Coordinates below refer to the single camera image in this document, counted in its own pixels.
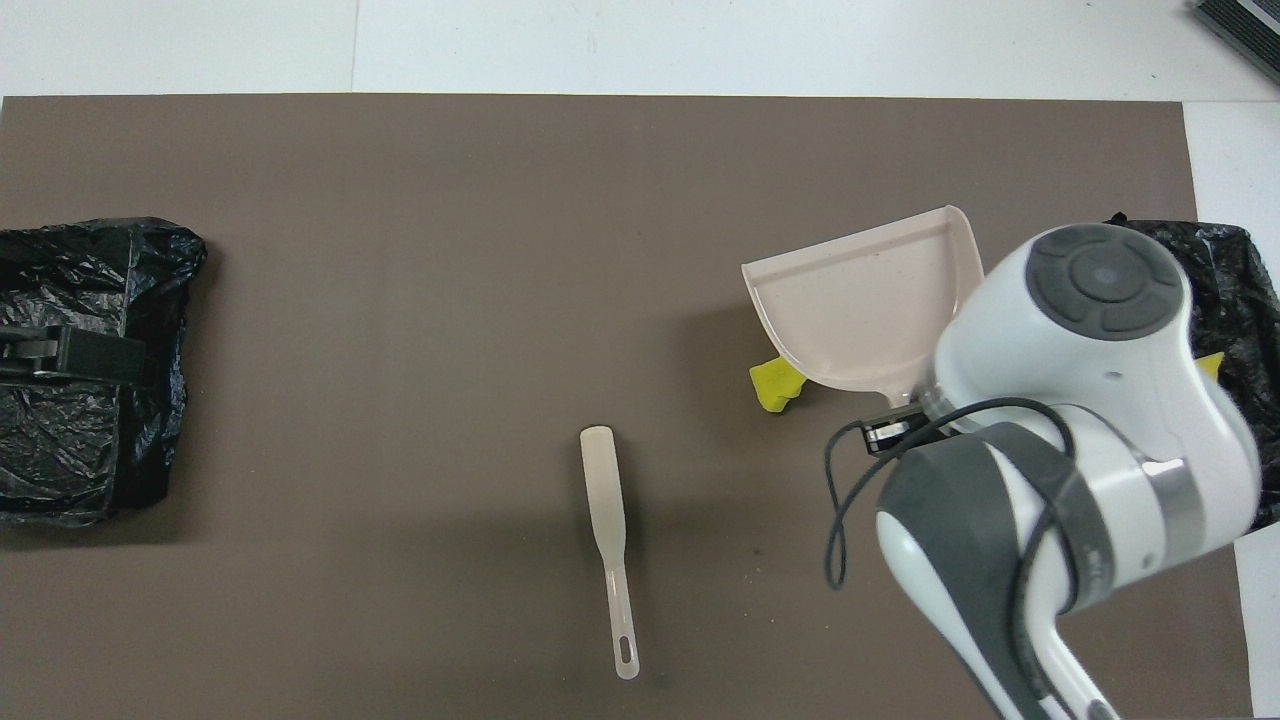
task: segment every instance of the trash bag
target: trash bag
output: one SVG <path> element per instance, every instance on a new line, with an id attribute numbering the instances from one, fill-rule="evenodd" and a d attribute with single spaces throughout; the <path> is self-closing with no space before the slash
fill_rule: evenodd
<path id="1" fill-rule="evenodd" d="M 1192 351 L 1224 352 L 1219 383 L 1258 443 L 1262 496 L 1253 529 L 1280 520 L 1280 302 L 1249 233 L 1235 225 L 1130 220 L 1178 258 L 1192 284 Z"/>
<path id="2" fill-rule="evenodd" d="M 0 231 L 0 521 L 86 525 L 165 497 L 206 256 L 156 218 Z"/>

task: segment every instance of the spatula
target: spatula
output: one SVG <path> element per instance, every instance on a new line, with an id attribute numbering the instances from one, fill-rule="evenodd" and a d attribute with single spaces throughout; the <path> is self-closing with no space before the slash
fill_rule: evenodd
<path id="1" fill-rule="evenodd" d="M 594 425 L 579 436 L 582 442 L 582 471 L 586 474 L 586 501 L 591 507 L 591 530 L 604 560 L 604 584 L 609 593 L 609 626 L 613 629 L 613 666 L 618 676 L 630 680 L 640 673 L 636 634 L 631 623 L 631 596 L 622 552 L 627 543 L 627 523 L 622 515 L 622 480 L 613 430 Z"/>

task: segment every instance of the black cable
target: black cable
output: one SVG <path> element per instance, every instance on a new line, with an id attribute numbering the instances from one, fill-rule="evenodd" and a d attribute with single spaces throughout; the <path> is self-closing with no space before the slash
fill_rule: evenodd
<path id="1" fill-rule="evenodd" d="M 823 557 L 823 571 L 826 573 L 827 584 L 831 587 L 831 589 L 838 591 L 845 585 L 845 575 L 847 570 L 847 552 L 845 550 L 845 541 L 844 541 L 845 515 L 849 514 L 849 509 L 854 505 L 854 500 L 858 497 L 858 493 L 860 493 L 863 488 L 867 487 L 867 483 L 869 483 L 872 478 L 879 474 L 879 471 L 883 470 L 886 465 L 888 465 L 893 460 L 897 460 L 913 447 L 920 445 L 920 442 L 932 436 L 933 432 L 938 430 L 943 425 L 954 423 L 968 415 L 973 415 L 974 413 L 982 413 L 983 410 L 993 410 L 996 407 L 1023 407 L 1025 410 L 1032 410 L 1033 413 L 1043 415 L 1046 419 L 1048 419 L 1050 423 L 1053 424 L 1057 432 L 1062 436 L 1062 452 L 1066 454 L 1066 456 L 1070 457 L 1071 460 L 1075 459 L 1075 438 L 1071 436 L 1071 428 L 1066 425 L 1066 420 L 1064 420 L 1062 416 L 1059 415 L 1057 411 L 1050 407 L 1048 405 L 1044 405 L 1043 402 L 1038 400 L 1032 400 L 1029 397 L 995 397 L 991 400 L 983 400 L 980 402 L 965 405 L 959 410 L 952 410 L 951 413 L 947 413 L 946 415 L 936 420 L 931 420 L 927 425 L 914 430 L 911 434 L 902 438 L 902 442 L 893 446 L 892 450 L 879 456 L 876 460 L 876 462 L 872 464 L 872 466 L 865 473 L 863 473 L 863 477 L 858 478 L 858 482 L 854 483 L 854 487 L 851 487 L 849 492 L 845 495 L 845 500 L 838 505 L 836 505 L 836 518 L 831 524 L 831 532 L 827 534 L 827 551 Z M 827 451 L 824 454 L 824 459 L 827 460 L 826 462 L 827 482 L 831 488 L 832 498 L 837 497 L 837 493 L 836 493 L 835 480 L 831 477 L 831 462 L 829 462 L 831 451 L 835 448 L 836 442 L 838 442 L 840 438 L 847 434 L 856 425 L 854 425 L 852 423 L 845 425 L 840 430 L 836 430 L 836 434 L 833 434 L 831 439 L 827 442 Z M 838 579 L 833 575 L 831 569 L 831 556 L 832 552 L 835 551 L 837 541 L 840 542 L 841 547 Z"/>
<path id="2" fill-rule="evenodd" d="M 840 442 L 840 438 L 845 437 L 846 434 L 861 427 L 864 427 L 861 420 L 854 420 L 852 423 L 849 423 L 847 425 L 840 428 L 838 430 L 836 430 L 833 436 L 831 436 L 831 439 L 827 441 L 827 447 L 824 447 L 822 451 L 822 469 L 827 474 L 827 492 L 831 495 L 831 509 L 836 512 L 840 511 L 840 493 L 836 492 L 836 478 L 831 473 L 831 452 L 836 450 L 836 443 Z M 836 541 L 840 543 L 840 578 L 837 578 L 836 582 L 844 585 L 845 570 L 849 566 L 849 547 L 845 543 L 844 523 L 840 524 L 840 529 L 836 533 Z"/>

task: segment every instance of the black clamp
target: black clamp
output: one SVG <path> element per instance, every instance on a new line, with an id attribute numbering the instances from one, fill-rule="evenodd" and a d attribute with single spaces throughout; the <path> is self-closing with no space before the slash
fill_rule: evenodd
<path id="1" fill-rule="evenodd" d="M 142 383 L 146 345 L 73 328 L 0 325 L 0 384 Z"/>

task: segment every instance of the yellow sponge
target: yellow sponge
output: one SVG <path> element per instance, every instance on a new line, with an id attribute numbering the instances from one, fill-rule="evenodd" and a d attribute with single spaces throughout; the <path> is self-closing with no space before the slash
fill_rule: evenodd
<path id="1" fill-rule="evenodd" d="M 769 413 L 782 413 L 787 401 L 800 395 L 804 375 L 782 357 L 751 368 L 751 384 L 760 406 Z"/>
<path id="2" fill-rule="evenodd" d="M 1196 364 L 1199 365 L 1199 369 L 1203 370 L 1204 374 L 1212 378 L 1212 380 L 1216 383 L 1217 369 L 1222 366 L 1222 357 L 1225 355 L 1226 355 L 1225 352 L 1215 352 L 1213 355 L 1206 355 L 1196 360 Z"/>

